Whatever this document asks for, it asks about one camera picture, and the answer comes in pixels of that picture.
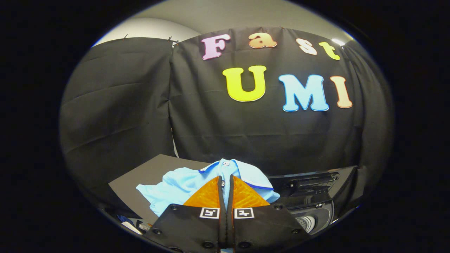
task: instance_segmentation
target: light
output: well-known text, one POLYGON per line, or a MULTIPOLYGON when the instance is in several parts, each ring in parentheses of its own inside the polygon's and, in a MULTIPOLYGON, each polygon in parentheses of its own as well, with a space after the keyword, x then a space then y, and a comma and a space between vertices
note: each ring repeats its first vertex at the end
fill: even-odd
POLYGON ((338 44, 339 46, 345 45, 344 42, 342 42, 342 41, 340 41, 340 40, 338 40, 338 39, 331 39, 331 41, 333 41, 334 43, 338 44))

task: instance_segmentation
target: white object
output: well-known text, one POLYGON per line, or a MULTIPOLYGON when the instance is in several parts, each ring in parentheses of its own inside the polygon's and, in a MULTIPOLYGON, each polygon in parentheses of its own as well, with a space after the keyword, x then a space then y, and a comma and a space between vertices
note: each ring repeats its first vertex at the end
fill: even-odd
POLYGON ((126 226, 127 228, 129 228, 133 232, 137 233, 138 235, 142 235, 142 233, 139 230, 137 230, 135 227, 133 227, 133 225, 131 225, 129 222, 127 222, 127 221, 122 222, 122 225, 126 226))
POLYGON ((334 43, 338 44, 339 46, 345 45, 344 42, 342 42, 342 41, 340 41, 340 40, 338 40, 338 39, 331 39, 331 41, 333 41, 334 43))
POLYGON ((219 219, 220 208, 202 208, 200 212, 200 218, 206 219, 219 219))
POLYGON ((312 216, 297 217, 296 220, 301 226, 304 226, 303 229, 305 229, 307 233, 311 232, 315 227, 315 218, 312 216))

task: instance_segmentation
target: screw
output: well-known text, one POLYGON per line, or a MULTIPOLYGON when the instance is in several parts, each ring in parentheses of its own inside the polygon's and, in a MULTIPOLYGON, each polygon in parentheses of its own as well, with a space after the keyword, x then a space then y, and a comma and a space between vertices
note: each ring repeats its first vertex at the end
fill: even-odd
POLYGON ((204 242, 203 247, 204 248, 212 248, 212 247, 214 247, 214 244, 212 242, 204 242))
POLYGON ((248 247, 250 247, 250 243, 249 242, 240 242, 239 244, 238 244, 238 247, 240 247, 240 248, 248 248, 248 247))

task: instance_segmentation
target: white wall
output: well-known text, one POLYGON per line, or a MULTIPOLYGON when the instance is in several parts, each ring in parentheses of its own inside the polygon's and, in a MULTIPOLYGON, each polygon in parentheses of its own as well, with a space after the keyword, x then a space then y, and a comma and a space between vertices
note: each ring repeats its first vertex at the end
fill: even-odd
POLYGON ((173 41, 184 41, 189 38, 201 35, 201 33, 180 24, 163 19, 130 18, 120 23, 107 34, 105 34, 93 46, 107 41, 123 39, 125 35, 127 38, 147 37, 168 39, 169 37, 172 37, 171 40, 173 41))
POLYGON ((169 20, 202 34, 242 26, 282 26, 344 43, 353 40, 314 11, 284 0, 166 0, 133 17, 169 20))

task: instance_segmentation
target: light blue shirt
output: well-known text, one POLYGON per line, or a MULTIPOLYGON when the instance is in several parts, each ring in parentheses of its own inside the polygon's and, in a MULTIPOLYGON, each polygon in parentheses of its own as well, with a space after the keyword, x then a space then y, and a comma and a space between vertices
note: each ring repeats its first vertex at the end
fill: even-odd
POLYGON ((230 194, 230 175, 246 182, 267 202, 276 201, 280 195, 267 177, 255 166, 235 159, 221 159, 201 170, 183 167, 170 171, 162 177, 157 185, 138 185, 136 189, 150 202, 150 209, 159 217, 170 204, 184 204, 204 184, 217 176, 221 176, 225 209, 230 194))

